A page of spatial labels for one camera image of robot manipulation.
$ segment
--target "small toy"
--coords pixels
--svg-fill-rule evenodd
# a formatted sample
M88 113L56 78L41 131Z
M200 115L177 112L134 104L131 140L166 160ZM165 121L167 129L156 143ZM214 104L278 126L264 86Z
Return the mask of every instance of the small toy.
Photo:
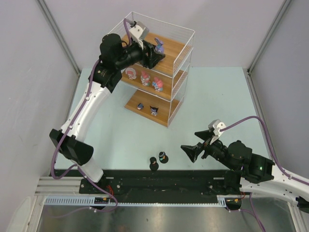
M155 108L155 107L150 106L151 115L156 116L158 114L158 110L159 110L159 108Z
M156 52L164 53L163 41L159 40L159 38L154 39L157 43L157 46L154 48Z
M161 163L167 163L167 162L169 161L169 158L168 158L168 156L165 154L164 151L161 151L161 152L159 153L159 160L160 160Z
M141 83L143 86L149 86L150 85L150 75L146 73L145 71L141 71L140 76Z
M156 171L159 168L159 164L156 162L155 157L150 158L150 165L149 165L151 171Z
M136 79L136 71L133 68L126 68L126 74L130 80Z
M142 110L143 108L144 108L144 106L143 106L142 103L138 104L138 106L137 106L137 109L138 109L138 110Z
M163 82L161 79L155 77L153 81L153 86L157 92L161 92L163 90Z

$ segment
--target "wooden shelf board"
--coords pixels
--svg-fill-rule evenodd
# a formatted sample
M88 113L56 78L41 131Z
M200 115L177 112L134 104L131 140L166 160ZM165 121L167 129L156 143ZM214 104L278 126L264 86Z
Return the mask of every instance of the wooden shelf board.
M165 75L162 75L158 72L155 72L153 70L150 69L146 69L142 66L139 66L137 64L134 64L131 66L131 68L135 69L136 71L136 76L137 78L134 80L130 80L128 75L126 75L125 72L122 73L122 78L121 80L123 82L126 82L130 85L133 85L139 89L142 89L144 91L147 91L148 93L152 93L155 94L161 98L164 98L166 100L171 100L171 93L172 93L172 78L167 77ZM150 85L149 86L143 86L143 84L141 83L140 80L140 76L141 76L141 71L145 71L150 75ZM176 76L174 77L174 83L173 83L173 87L176 85L176 83L179 81L181 75L183 74L182 70L179 70L179 72L176 74ZM163 91L158 92L154 89L154 87L152 86L152 82L154 80L154 77L158 77L162 80L163 82Z
M172 77L174 61L176 57L180 54L185 44L151 32L147 34L145 41L150 42L152 44L156 44L155 37L159 38L159 40L162 40L164 42L163 46L164 46L164 53L166 56L153 69ZM126 35L122 38L122 40L128 43L128 38Z
M144 105L142 110L137 109L139 103ZM176 99L172 101L170 115L172 115L178 103L179 101ZM151 115L150 106L159 108L157 116ZM168 127L169 106L170 102L168 101L157 98L156 96L147 94L143 91L136 90L131 99L125 105L125 108L165 127Z

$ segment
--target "purple bunny figurine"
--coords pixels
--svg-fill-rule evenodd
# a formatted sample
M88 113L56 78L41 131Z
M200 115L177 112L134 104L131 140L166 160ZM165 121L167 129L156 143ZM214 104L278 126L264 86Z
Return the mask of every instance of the purple bunny figurine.
M159 38L154 39L157 43L157 46L154 48L156 52L164 53L163 41L159 40Z

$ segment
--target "reflective metal surface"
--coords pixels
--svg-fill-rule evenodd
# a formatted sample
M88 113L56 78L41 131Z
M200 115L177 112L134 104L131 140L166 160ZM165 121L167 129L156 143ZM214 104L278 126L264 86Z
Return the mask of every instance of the reflective metal surface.
M253 199L254 206L267 232L295 232L285 202L271 198ZM76 206L44 207L38 232L260 232L251 215L229 213L224 208L210 207L119 207L110 213L83 210L55 219ZM245 199L242 209L250 209Z

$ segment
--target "white wall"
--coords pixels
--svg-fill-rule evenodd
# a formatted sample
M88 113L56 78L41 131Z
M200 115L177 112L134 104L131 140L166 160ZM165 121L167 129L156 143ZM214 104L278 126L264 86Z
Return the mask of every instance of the white wall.
M77 80L34 0L0 1L0 231L48 171Z
M248 68L283 0L46 0L76 62L92 67L102 37L135 11L196 33L193 66Z
M309 1L293 1L253 71L281 164L309 178Z

